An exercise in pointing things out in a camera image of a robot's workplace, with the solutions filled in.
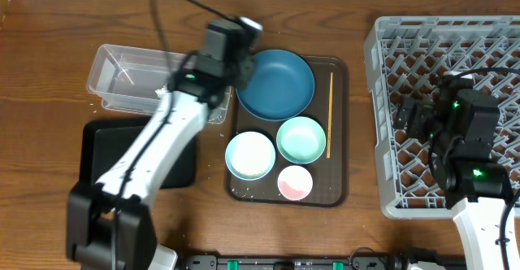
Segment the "white tissue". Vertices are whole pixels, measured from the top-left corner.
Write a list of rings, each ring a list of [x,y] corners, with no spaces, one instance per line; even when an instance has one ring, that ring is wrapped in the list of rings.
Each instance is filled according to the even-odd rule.
[[[156,95],[157,95],[157,97],[158,97],[159,99],[162,99],[162,98],[165,96],[165,94],[168,93],[168,89],[167,89],[167,87],[164,85],[161,89],[156,89],[156,90],[155,90],[155,93],[156,93]]]

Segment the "small pink white cup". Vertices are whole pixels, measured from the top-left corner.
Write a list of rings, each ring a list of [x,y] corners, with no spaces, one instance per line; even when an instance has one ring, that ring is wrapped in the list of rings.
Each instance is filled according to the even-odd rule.
[[[292,165],[284,168],[277,179],[282,196],[291,201],[306,198],[313,188],[313,178],[302,166]]]

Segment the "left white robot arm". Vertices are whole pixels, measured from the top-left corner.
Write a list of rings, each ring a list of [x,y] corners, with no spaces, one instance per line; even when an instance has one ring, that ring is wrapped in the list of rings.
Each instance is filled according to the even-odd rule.
[[[263,31],[246,17],[208,23],[158,107],[123,156],[95,184],[78,181],[67,201],[66,256],[84,269],[173,269],[177,253],[158,242],[151,211],[176,161],[200,133],[227,87],[244,88]]]

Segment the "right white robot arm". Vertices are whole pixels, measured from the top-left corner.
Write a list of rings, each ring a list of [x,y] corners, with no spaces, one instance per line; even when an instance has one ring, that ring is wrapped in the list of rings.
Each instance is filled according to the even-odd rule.
[[[472,71],[446,72],[434,103],[402,97],[393,127],[429,144],[428,167],[444,191],[469,269],[517,269],[513,190],[492,160],[498,100],[474,88]]]

